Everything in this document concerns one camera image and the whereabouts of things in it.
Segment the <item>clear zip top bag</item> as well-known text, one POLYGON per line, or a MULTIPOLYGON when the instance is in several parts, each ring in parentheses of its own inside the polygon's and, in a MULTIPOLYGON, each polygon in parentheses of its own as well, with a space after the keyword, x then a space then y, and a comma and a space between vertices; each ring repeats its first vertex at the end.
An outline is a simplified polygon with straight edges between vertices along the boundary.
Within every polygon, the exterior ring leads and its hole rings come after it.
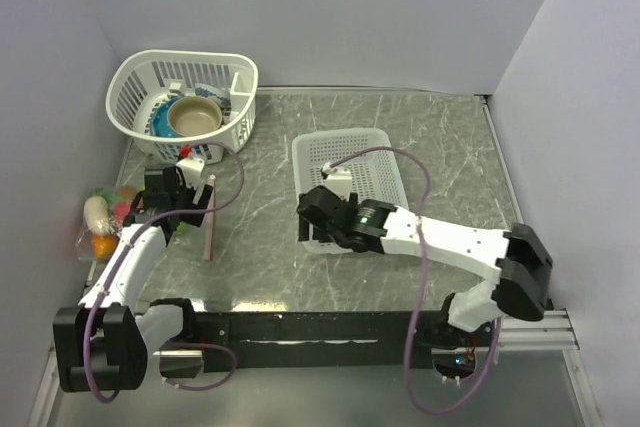
POLYGON ((83 206, 82 227, 75 241, 79 260, 106 262, 115 253, 123 229, 142 224, 163 212, 174 214, 158 222, 166 240, 185 225, 199 227, 202 211, 215 206, 215 187, 206 181, 198 187, 187 184, 176 167, 153 168, 144 174, 139 188, 129 184, 98 187, 83 206))

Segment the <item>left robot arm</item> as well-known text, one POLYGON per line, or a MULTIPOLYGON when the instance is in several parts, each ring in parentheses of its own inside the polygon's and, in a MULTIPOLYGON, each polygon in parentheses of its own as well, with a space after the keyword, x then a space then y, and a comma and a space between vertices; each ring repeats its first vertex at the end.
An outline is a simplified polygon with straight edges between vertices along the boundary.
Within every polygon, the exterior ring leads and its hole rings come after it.
POLYGON ((187 299, 150 303, 134 313, 156 261, 181 223, 200 226, 213 188, 196 157, 149 167, 131 202, 118 246, 97 282, 75 307, 53 321, 60 386, 65 392, 137 389, 148 359, 170 342, 178 349, 197 340, 199 325, 187 299))

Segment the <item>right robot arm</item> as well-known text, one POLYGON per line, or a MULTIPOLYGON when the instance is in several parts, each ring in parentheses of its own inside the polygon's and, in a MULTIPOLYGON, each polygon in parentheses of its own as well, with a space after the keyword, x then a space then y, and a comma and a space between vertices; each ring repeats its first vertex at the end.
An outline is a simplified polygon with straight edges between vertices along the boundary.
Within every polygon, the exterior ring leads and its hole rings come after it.
POLYGON ((414 330, 430 347, 465 347, 502 316, 538 322, 545 315, 553 261, 525 224, 472 228, 378 200, 345 200, 324 186, 300 196, 297 214, 340 248, 423 257, 480 277, 479 284, 448 295, 440 310, 418 321, 414 330))

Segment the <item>white perforated rectangular basket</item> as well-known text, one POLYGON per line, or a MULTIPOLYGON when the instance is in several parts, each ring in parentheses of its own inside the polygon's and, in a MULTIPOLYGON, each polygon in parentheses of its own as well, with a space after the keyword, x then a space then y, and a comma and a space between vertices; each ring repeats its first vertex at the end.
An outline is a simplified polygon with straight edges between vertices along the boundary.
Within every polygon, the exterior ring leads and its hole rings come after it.
MULTIPOLYGON (((358 194, 353 233, 370 234, 373 251, 387 255, 420 254, 415 216, 409 211, 403 182, 388 135, 377 128, 347 128, 302 134, 292 141, 296 194, 324 186, 321 168, 347 168, 353 179, 351 193, 358 194)), ((312 254, 350 253, 337 245, 313 239, 301 242, 312 254)))

